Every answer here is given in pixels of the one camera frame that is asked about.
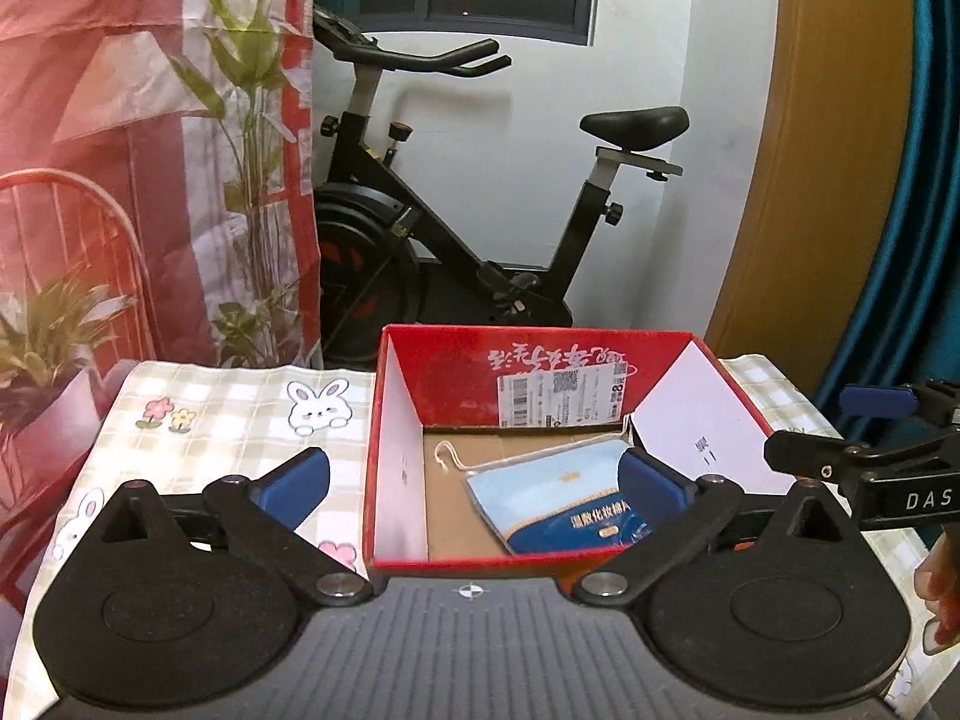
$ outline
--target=white string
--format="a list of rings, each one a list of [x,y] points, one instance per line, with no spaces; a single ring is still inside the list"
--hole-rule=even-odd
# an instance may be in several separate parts
[[[465,466],[460,462],[460,455],[458,455],[457,450],[453,448],[453,444],[447,439],[443,439],[433,448],[433,460],[443,469],[444,473],[450,471],[450,469],[446,466],[443,458],[440,456],[440,450],[442,449],[446,450],[446,453],[448,453],[450,456],[450,461],[458,471],[473,471],[477,469],[484,469],[487,466],[496,466],[497,464],[502,463],[501,460],[491,460],[488,463],[479,463],[476,466]]]

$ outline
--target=exercise bike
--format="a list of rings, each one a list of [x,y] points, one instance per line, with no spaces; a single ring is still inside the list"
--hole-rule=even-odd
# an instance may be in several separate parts
[[[336,137],[328,181],[314,190],[320,242],[323,358],[328,365],[366,367],[376,360],[383,327],[392,322],[517,324],[570,327],[563,302],[600,218],[616,225],[623,206],[608,202],[621,165],[642,167],[654,180],[683,169],[649,151],[686,132],[683,108],[664,107],[584,116],[580,129],[616,148],[599,146],[592,173],[547,268],[484,262],[392,169],[413,130],[390,125],[381,157],[364,143],[383,71],[441,73],[477,79],[510,67],[496,40],[438,56],[388,52],[357,26],[317,7],[314,37],[337,60],[350,62],[356,82],[347,110],[328,116],[320,135]],[[487,60],[481,64],[470,64]],[[411,240],[433,255],[418,257]]]

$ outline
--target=cardboard box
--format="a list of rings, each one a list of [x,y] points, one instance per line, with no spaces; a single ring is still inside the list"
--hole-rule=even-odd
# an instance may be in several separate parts
[[[567,394],[556,394],[568,377],[555,374],[576,367],[581,370],[576,374],[579,400],[571,401]],[[648,406],[638,408],[648,396]],[[723,426],[712,418],[715,412],[727,420]],[[655,456],[658,449],[679,455],[680,470],[694,475],[691,478],[713,466],[729,471],[744,447],[762,453],[770,433],[746,394],[690,333],[387,327],[368,450],[366,565],[388,575],[550,575],[564,583],[574,580],[622,548],[508,554],[474,509],[463,473],[450,464],[445,471],[434,458],[434,448],[450,440],[463,465],[474,466],[585,437],[618,434],[624,416],[632,413],[643,425],[640,440],[648,450]],[[530,422],[541,427],[515,426]],[[656,427],[659,423],[663,430]],[[732,442],[725,442],[727,426],[736,437]],[[673,464],[669,458],[659,459]],[[758,482],[761,490],[749,491],[788,488],[791,481],[764,477]]]

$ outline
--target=checkered tablecloth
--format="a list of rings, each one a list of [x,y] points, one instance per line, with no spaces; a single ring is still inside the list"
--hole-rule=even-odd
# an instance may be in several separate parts
[[[291,382],[320,394],[338,379],[347,382],[347,389],[335,388],[349,409],[347,424],[299,435],[296,427],[301,434],[308,428],[304,420],[290,419]],[[148,479],[160,493],[195,493],[231,473],[256,478],[304,447],[321,446],[330,459],[330,492],[296,532],[365,573],[359,552],[371,402],[372,374],[138,365],[124,381],[56,522],[56,536],[27,601],[4,718],[34,720],[56,699],[32,643],[32,618],[76,542],[74,536],[83,533],[104,500],[128,479]]]
[[[836,435],[827,420],[765,357],[740,357],[724,365],[775,430]],[[288,420],[292,405],[287,394],[289,383],[300,382],[320,392],[336,379],[349,384],[343,391],[351,412],[347,425],[322,428],[309,437],[296,435]],[[165,398],[173,408],[168,408]],[[34,720],[55,699],[32,646],[32,615],[69,553],[70,537],[79,536],[85,517],[95,515],[100,501],[109,498],[123,481],[146,478],[161,493],[187,493],[229,473],[260,476],[304,447],[321,445],[331,461],[330,495],[298,533],[312,543],[323,544],[345,562],[354,557],[362,571],[356,553],[372,400],[373,376],[354,372],[293,367],[206,370],[164,362],[140,365],[121,389],[59,516],[58,535],[44,556],[27,603],[11,666],[5,720]],[[164,412],[163,418],[155,425],[138,426],[151,422],[152,418],[145,416],[148,406],[151,415]],[[910,652],[892,688],[899,711],[913,718],[952,671],[960,651],[928,658],[920,648],[919,632],[929,616],[912,591],[913,569],[926,555],[920,538],[913,531],[891,531],[868,533],[867,540],[904,594],[913,617],[915,634]]]
[[[721,362],[774,430],[840,436],[824,415],[765,357],[751,354]],[[912,529],[875,531],[864,536],[904,596],[913,619],[910,649],[888,699],[903,717],[913,718],[960,661],[960,647],[933,658],[923,654],[920,635],[930,613],[913,591],[913,571],[926,557],[926,547],[916,532]]]

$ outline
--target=blue package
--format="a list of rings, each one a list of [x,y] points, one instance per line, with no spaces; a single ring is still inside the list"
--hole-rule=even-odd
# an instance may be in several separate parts
[[[584,442],[467,474],[488,525],[515,555],[629,546],[648,532],[617,487],[621,439]]]

